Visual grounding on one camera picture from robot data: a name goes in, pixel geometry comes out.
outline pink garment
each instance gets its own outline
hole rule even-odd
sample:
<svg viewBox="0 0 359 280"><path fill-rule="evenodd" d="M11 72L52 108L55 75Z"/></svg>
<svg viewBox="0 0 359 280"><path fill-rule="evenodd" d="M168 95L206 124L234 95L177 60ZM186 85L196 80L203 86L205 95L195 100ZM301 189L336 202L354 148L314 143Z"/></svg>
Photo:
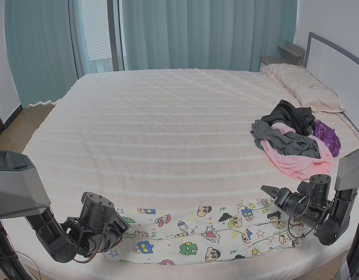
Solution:
<svg viewBox="0 0 359 280"><path fill-rule="evenodd" d="M283 123L275 123L272 129L279 129L282 134L295 132L295 129L288 127ZM309 179L315 174L328 174L333 167L333 157L328 147L317 137L309 135L317 142L318 150L321 158L310 158L307 156L285 156L279 154L266 139L260 141L268 158L277 166L284 174L297 178L299 180Z"/></svg>

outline bed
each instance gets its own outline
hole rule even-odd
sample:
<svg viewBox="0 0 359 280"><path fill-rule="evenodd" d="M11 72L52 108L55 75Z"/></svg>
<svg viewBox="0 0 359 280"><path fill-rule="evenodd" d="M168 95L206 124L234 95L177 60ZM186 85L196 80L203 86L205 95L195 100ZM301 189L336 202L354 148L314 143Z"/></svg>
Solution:
<svg viewBox="0 0 359 280"><path fill-rule="evenodd" d="M359 148L354 104L357 99L359 107L359 59L314 34L307 51L305 66L338 92L346 107L345 115L314 113L341 140L331 172L335 179L339 159ZM352 86L344 86L345 81ZM113 200L117 208L154 203L182 209L215 200L238 202L246 195L265 198L263 184L294 191L299 183L276 169L250 134L251 123L281 99L300 106L280 82L259 72L166 69L86 75L56 104L23 153L36 165L59 222L78 216L80 197L87 190ZM290 280L347 250L358 217L359 194L348 230L331 246L308 236L300 248L242 261L170 267L102 256L86 265L60 264L48 256L24 219L4 224L16 250L55 280Z"/></svg>

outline mattress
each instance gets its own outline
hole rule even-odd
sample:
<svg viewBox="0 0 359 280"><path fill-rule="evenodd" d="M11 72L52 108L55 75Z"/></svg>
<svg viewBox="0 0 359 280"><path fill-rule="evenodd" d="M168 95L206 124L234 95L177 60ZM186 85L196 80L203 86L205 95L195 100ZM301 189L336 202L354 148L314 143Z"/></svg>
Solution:
<svg viewBox="0 0 359 280"><path fill-rule="evenodd" d="M281 99L300 106L277 79L260 72L166 69L86 75L56 104L23 153L37 167L58 222L79 215L85 191L102 194L117 208L168 210L238 202L241 196L266 198L263 184L292 191L299 184L269 161L250 134L251 123ZM331 172L335 180L339 158L359 148L359 138L341 114L315 116L341 140ZM102 256L89 264L60 264L24 218L4 224L16 250L55 280L289 280L347 250L358 218L359 195L348 230L331 246L309 235L299 248L187 266L121 263Z"/></svg>

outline headboard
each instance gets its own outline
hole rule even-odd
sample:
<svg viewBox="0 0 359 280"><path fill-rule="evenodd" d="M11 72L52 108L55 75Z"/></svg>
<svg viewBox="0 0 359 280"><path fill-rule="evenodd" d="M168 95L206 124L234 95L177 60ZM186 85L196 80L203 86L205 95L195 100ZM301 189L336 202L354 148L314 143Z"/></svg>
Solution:
<svg viewBox="0 0 359 280"><path fill-rule="evenodd" d="M359 58L310 32L304 67L338 94L344 114L359 131Z"/></svg>

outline tiled floor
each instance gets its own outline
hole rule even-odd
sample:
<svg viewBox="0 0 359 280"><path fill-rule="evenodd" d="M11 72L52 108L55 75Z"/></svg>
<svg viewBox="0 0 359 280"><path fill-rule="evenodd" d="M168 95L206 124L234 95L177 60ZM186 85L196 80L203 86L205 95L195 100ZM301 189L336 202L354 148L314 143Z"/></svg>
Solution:
<svg viewBox="0 0 359 280"><path fill-rule="evenodd" d="M45 120L53 107L53 104L48 103L37 104L25 108L9 128L4 130L0 135L0 149L19 153L23 152L34 131ZM316 271L295 280L331 280L335 276L337 269L340 267L341 259L344 255L345 253ZM39 278L37 271L31 269L31 272ZM5 276L0 271L0 280L3 280L4 278ZM42 280L52 280L43 274L41 274L41 278Z"/></svg>

